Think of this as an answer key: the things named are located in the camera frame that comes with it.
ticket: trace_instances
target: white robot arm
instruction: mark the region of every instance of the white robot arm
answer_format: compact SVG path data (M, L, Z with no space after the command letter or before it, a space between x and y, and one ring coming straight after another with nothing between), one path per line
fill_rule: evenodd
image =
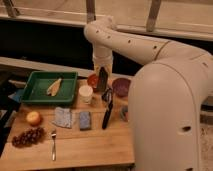
M128 96L136 170L201 171L200 106L213 89L213 58L172 40L121 33L112 17L85 26L96 69L112 50L145 65Z

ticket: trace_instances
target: sponge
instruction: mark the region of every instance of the sponge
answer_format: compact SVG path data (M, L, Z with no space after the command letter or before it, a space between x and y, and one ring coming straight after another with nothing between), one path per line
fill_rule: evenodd
M79 114L79 126L80 130L90 130L91 129L91 117L89 111L82 111Z

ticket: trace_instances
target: paper cup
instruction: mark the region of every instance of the paper cup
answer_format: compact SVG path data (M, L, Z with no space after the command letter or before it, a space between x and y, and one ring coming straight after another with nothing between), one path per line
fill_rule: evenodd
M80 98L86 104L91 103L92 94L93 94L93 88L89 85L83 85L79 88Z

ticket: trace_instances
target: purple object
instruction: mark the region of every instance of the purple object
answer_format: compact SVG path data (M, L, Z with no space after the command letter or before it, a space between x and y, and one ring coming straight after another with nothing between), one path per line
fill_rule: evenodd
M117 78L112 83L113 92L119 97L126 97L131 81L127 78Z

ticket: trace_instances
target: fork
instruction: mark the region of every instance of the fork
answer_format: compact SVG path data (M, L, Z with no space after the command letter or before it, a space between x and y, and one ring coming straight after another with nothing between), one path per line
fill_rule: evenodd
M53 140L53 146L52 146L52 160L56 160L56 148L55 148L55 139L56 139L56 129L52 130L51 137Z

